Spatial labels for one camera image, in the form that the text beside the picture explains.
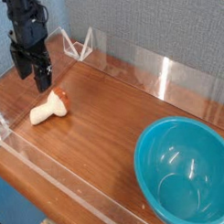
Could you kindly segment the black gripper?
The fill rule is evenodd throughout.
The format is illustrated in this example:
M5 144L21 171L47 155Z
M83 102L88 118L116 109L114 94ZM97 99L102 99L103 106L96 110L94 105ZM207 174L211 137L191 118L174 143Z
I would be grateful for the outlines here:
M17 73L24 80L33 66L37 89L44 92L52 84L50 56L45 46L48 10L38 0L9 0L8 17L14 28L8 35Z

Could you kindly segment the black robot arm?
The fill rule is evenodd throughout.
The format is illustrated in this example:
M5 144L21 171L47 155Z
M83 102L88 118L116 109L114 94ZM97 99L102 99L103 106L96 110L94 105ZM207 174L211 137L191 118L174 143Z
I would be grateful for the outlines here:
M48 36L48 10L38 0L2 0L7 7L13 29L11 39L12 60L22 80L35 73L39 92L52 84L52 66L45 45Z

